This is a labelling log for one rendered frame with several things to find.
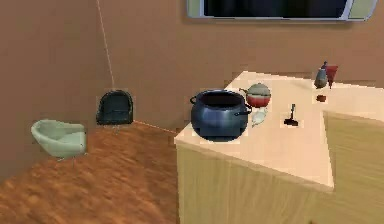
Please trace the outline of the red and grey kettle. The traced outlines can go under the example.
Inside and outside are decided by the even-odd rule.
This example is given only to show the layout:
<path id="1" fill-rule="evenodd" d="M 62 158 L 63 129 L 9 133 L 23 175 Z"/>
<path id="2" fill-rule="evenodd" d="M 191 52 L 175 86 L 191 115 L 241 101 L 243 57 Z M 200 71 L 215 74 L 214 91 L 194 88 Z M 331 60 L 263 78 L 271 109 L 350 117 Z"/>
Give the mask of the red and grey kettle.
<path id="1" fill-rule="evenodd" d="M 262 83 L 253 84 L 248 89 L 240 88 L 245 93 L 247 103 L 255 108 L 266 107 L 271 99 L 270 89 Z"/>

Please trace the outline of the black tub chair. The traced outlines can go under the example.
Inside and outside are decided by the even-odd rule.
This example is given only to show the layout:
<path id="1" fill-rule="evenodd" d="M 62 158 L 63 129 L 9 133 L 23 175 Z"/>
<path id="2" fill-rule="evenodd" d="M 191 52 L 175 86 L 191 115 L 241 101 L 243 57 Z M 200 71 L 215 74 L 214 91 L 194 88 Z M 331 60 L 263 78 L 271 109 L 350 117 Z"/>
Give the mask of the black tub chair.
<path id="1" fill-rule="evenodd" d="M 102 96 L 96 112 L 98 125 L 124 125 L 133 122 L 133 100 L 123 90 L 109 91 Z"/>

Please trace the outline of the pale green tub chair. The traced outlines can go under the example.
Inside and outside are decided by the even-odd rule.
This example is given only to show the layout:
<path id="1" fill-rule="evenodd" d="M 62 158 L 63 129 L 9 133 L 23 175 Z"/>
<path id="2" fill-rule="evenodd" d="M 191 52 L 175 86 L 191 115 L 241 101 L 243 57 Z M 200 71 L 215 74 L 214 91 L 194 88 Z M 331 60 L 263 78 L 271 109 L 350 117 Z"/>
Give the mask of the pale green tub chair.
<path id="1" fill-rule="evenodd" d="M 43 119 L 31 126 L 37 143 L 59 161 L 87 154 L 86 129 L 82 124 Z"/>

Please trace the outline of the small black spatula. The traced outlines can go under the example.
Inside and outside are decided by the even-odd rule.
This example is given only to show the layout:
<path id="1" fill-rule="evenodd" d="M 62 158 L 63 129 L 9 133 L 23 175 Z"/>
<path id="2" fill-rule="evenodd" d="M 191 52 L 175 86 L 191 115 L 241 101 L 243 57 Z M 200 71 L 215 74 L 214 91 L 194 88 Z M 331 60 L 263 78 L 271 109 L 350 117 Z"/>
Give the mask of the small black spatula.
<path id="1" fill-rule="evenodd" d="M 295 111 L 295 104 L 291 105 L 290 109 L 290 117 L 284 120 L 285 125 L 290 125 L 290 126 L 297 126 L 298 122 L 294 119 L 294 111 Z"/>

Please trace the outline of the grey blue bottle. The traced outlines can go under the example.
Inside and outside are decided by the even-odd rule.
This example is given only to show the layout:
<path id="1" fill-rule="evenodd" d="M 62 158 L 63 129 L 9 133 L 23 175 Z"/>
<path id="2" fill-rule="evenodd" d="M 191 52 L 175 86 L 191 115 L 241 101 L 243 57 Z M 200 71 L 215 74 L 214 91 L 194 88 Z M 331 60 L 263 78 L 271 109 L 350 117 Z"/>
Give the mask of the grey blue bottle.
<path id="1" fill-rule="evenodd" d="M 317 89 L 324 88 L 327 85 L 328 79 L 326 74 L 327 62 L 324 62 L 323 65 L 318 69 L 314 86 Z"/>

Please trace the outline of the red funnel shaped cup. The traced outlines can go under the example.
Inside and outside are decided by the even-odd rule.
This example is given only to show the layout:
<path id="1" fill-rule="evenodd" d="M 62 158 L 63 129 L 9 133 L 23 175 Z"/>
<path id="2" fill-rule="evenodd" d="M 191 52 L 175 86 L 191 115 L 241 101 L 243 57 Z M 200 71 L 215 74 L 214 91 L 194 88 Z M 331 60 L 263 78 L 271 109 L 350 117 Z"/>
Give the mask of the red funnel shaped cup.
<path id="1" fill-rule="evenodd" d="M 328 79 L 329 88 L 332 88 L 337 70 L 338 70 L 337 65 L 328 65 L 326 67 L 326 75 L 327 75 L 327 79 Z"/>

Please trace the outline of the dark blue cooking pot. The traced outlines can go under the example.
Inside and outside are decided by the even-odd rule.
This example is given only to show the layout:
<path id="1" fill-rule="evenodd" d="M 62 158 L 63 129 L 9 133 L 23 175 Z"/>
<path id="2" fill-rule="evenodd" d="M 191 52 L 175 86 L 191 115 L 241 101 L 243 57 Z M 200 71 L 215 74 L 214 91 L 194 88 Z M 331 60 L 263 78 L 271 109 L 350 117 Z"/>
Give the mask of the dark blue cooking pot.
<path id="1" fill-rule="evenodd" d="M 193 130 L 213 142 L 228 142 L 240 137 L 248 125 L 252 107 L 239 93 L 206 90 L 190 98 Z"/>

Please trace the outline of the pale grey small dish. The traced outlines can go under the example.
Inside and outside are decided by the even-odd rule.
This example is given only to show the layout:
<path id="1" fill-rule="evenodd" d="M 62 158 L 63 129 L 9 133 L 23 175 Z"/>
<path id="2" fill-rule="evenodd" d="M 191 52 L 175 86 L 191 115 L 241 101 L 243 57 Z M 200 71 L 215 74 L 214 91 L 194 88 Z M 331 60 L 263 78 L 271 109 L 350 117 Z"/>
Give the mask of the pale grey small dish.
<path id="1" fill-rule="evenodd" d="M 252 126 L 257 126 L 261 124 L 265 120 L 267 113 L 268 110 L 266 107 L 258 108 L 256 112 L 252 115 Z"/>

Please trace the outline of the beige kitchen counter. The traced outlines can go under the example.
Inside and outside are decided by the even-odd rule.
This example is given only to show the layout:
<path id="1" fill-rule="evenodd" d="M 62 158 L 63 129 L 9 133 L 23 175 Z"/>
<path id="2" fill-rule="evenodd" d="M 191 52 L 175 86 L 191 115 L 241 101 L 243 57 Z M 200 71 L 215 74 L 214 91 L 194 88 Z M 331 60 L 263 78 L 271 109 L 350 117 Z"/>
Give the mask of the beige kitchen counter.
<path id="1" fill-rule="evenodd" d="M 242 72 L 272 92 L 265 120 L 210 142 L 175 138 L 180 224 L 384 224 L 384 89 Z M 297 126 L 285 125 L 295 104 Z"/>

